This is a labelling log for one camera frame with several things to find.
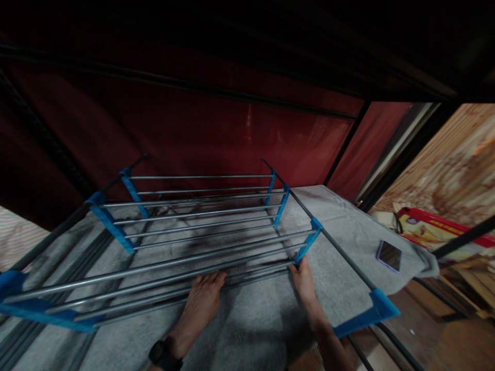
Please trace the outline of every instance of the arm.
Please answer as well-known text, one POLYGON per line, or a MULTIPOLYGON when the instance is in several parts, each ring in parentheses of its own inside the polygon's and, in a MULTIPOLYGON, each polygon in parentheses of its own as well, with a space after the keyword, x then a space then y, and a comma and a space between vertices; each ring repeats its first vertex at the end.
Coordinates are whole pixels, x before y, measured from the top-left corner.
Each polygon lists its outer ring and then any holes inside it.
POLYGON ((301 260, 299 270, 294 265, 289 266, 289 269, 292 273, 294 286, 315 331, 325 369, 352 370, 347 353, 335 335, 323 307, 316 298, 315 285, 313 283, 311 269, 309 268, 308 258, 304 257, 301 260))
MULTIPOLYGON (((179 322, 165 340, 169 354, 175 359, 181 360, 186 356, 196 338, 215 316, 225 277, 225 272, 214 272, 207 276, 198 276, 194 281, 179 322)), ((148 371, 161 369, 151 364, 148 371)))

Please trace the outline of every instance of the smartphone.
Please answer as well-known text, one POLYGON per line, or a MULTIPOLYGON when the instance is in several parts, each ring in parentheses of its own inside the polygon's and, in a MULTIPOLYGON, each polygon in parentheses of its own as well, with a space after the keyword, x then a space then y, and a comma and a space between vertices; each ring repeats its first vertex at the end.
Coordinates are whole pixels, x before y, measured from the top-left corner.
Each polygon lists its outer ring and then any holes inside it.
POLYGON ((380 242, 380 247, 376 253, 376 258, 380 263, 386 265, 394 272, 399 273, 401 270, 401 257, 402 251, 398 248, 390 245, 386 241, 380 242))

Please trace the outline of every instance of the striped fabric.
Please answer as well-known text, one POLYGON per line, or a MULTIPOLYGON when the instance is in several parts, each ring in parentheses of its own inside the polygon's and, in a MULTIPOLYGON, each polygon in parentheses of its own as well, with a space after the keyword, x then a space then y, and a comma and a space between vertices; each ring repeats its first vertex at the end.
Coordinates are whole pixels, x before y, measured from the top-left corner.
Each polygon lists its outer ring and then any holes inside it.
POLYGON ((0 206, 0 271, 6 271, 48 231, 0 206))
POLYGON ((495 214, 495 104, 464 104, 375 205, 473 227, 495 214))

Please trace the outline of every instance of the dark ceiling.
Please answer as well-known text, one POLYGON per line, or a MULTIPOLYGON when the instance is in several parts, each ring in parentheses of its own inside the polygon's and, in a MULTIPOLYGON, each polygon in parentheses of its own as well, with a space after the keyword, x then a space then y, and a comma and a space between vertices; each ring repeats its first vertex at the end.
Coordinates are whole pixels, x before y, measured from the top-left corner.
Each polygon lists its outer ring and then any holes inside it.
POLYGON ((494 3, 380 6, 284 0, 51 5, 371 100, 495 101, 494 3))

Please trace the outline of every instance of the wrist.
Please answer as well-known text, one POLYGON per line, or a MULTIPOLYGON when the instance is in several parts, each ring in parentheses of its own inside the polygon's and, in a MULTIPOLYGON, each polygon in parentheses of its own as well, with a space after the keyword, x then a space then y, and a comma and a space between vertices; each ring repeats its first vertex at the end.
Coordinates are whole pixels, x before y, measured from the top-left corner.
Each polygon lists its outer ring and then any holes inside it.
POLYGON ((311 322, 315 330, 321 327, 328 327, 330 325, 323 307, 316 298, 307 300, 303 302, 303 304, 304 308, 306 309, 306 313, 308 314, 309 321, 311 322))
POLYGON ((197 336, 198 334, 181 326, 181 323, 179 322, 166 339, 170 355, 178 360, 183 359, 189 349, 191 349, 197 336))

